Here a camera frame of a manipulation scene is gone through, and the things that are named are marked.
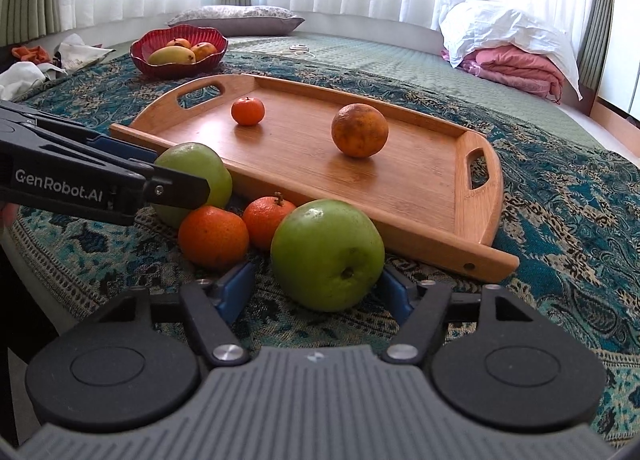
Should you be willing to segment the left hand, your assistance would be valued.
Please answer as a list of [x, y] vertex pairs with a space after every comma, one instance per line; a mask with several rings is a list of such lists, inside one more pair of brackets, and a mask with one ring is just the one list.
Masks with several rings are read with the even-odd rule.
[[13, 203], [1, 203], [0, 205], [0, 227], [9, 228], [17, 217], [18, 206]]

